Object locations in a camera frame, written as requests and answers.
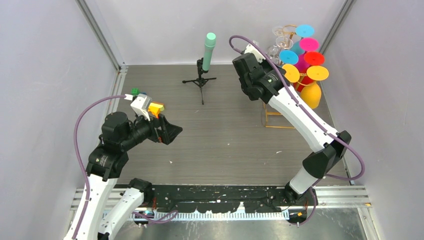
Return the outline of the blue wine glass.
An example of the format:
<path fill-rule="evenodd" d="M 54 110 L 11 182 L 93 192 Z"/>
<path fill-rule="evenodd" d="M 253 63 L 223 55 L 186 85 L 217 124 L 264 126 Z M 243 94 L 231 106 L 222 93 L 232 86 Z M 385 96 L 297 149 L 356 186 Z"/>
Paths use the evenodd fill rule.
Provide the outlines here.
<path fill-rule="evenodd" d="M 279 59 L 283 64 L 295 65 L 299 61 L 299 56 L 292 50 L 282 50 L 279 53 Z"/>

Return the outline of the clear wine glass front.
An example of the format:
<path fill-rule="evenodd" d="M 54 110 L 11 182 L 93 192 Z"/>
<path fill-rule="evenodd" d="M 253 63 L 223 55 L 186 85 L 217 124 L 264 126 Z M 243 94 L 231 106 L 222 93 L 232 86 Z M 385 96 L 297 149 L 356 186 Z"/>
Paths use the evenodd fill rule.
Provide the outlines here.
<path fill-rule="evenodd" d="M 293 47 L 293 41 L 286 36 L 278 36 L 273 45 L 267 49 L 267 55 L 274 63 L 280 61 L 280 52 L 283 50 L 290 50 Z"/>

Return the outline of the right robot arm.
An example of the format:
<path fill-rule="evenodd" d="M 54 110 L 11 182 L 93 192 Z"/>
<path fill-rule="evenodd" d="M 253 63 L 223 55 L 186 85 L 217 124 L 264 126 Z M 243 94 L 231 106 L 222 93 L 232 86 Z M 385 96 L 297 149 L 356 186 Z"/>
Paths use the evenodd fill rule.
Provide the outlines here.
<path fill-rule="evenodd" d="M 339 132 L 329 126 L 310 109 L 285 77 L 286 71 L 273 62 L 258 62 L 253 53 L 245 53 L 232 64 L 242 92 L 251 101 L 262 100 L 282 114 L 312 150 L 284 187 L 285 200 L 299 205 L 306 197 L 305 192 L 341 160 L 352 137 L 346 130 Z"/>

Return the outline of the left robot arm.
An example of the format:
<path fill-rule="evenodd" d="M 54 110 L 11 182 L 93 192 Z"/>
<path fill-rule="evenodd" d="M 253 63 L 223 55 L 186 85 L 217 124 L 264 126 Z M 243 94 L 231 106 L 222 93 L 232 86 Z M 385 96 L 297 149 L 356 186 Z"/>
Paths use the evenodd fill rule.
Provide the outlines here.
<path fill-rule="evenodd" d="M 103 215 L 129 160 L 128 151 L 145 140 L 169 145 L 182 131 L 182 127 L 169 123 L 163 114 L 150 120 L 139 116 L 135 121 L 120 111 L 107 115 L 101 127 L 100 143 L 88 157 L 85 169 L 88 185 L 65 239 L 113 240 L 132 212 L 139 206 L 148 207 L 154 199 L 152 183 L 134 178 L 118 203 Z"/>

